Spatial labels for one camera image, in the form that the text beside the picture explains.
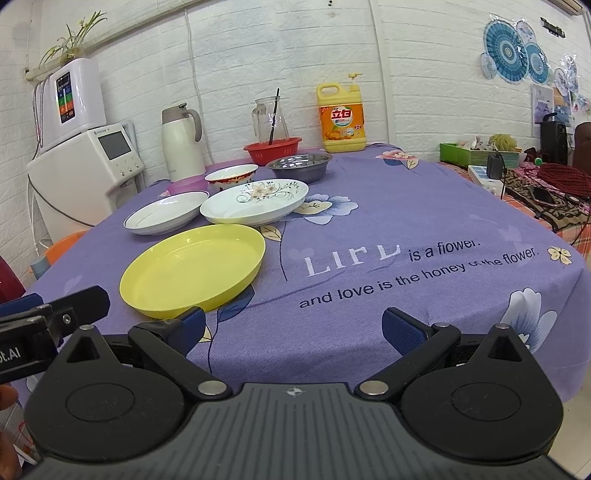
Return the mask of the person's left hand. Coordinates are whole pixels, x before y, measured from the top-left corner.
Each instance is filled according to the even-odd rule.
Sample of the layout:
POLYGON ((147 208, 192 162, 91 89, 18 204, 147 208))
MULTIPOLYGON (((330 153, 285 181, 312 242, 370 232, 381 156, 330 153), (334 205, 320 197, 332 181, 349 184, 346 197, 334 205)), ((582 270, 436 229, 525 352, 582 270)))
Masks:
POLYGON ((7 426, 11 409, 16 405, 18 392, 10 385, 1 386, 1 478, 4 480, 18 479, 22 469, 18 454, 13 445, 13 434, 7 426))

